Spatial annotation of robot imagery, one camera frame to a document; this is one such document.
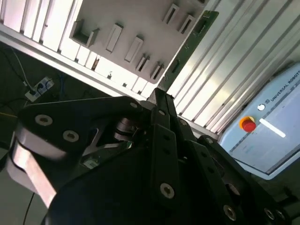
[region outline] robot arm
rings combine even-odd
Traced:
[[[99,165],[71,179],[95,157]],[[41,196],[47,225],[291,224],[215,140],[194,137],[159,89],[140,103],[109,97],[26,107],[7,171]]]

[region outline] power strip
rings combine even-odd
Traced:
[[[25,94],[25,97],[28,98],[31,102],[34,102],[35,100],[37,100],[42,94],[44,94],[45,92],[47,92],[52,86],[54,85],[54,82],[52,79],[50,79],[49,77],[44,77],[43,80],[41,80],[39,83],[37,83],[34,87],[33,90],[36,92],[34,95],[32,95],[30,93],[30,91],[28,91]]]

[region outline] emergency stop button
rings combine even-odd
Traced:
[[[251,133],[252,131],[255,130],[256,124],[251,116],[246,116],[240,120],[240,128],[243,129],[244,131]]]

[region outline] screw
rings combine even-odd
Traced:
[[[53,123],[53,120],[50,116],[41,114],[35,117],[35,122],[41,126],[49,126]]]
[[[273,215],[273,213],[267,209],[267,208],[264,208],[264,212],[267,214],[267,216],[271,219],[271,220],[274,220],[275,219],[275,216]]]
[[[232,184],[227,184],[228,188],[235,194],[235,195],[238,195],[240,196],[240,193],[239,191],[236,189],[236,187]]]
[[[158,112],[159,112],[160,114],[162,114],[163,116],[165,115],[165,112],[162,111],[162,110],[159,110]]]
[[[209,143],[209,144],[213,144],[214,142],[212,141],[212,139],[210,139],[209,137],[206,138],[206,141]]]
[[[228,218],[230,218],[232,221],[236,220],[235,211],[229,205],[224,205],[223,210],[225,215],[228,216]]]
[[[132,106],[132,107],[134,107],[134,108],[137,108],[137,104],[136,103],[130,103],[130,105]]]
[[[160,192],[168,199],[172,199],[175,196],[174,189],[167,183],[162,183],[160,185]]]
[[[283,215],[283,213],[279,210],[276,210],[276,213],[283,219],[285,220],[285,216]]]
[[[79,135],[73,130],[66,130],[62,136],[68,142],[77,142],[79,140]]]
[[[184,126],[186,126],[188,123],[186,123],[184,120],[180,120],[180,123]]]

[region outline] red button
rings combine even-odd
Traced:
[[[242,122],[242,128],[244,131],[250,133],[255,130],[256,124],[252,120],[248,119]]]

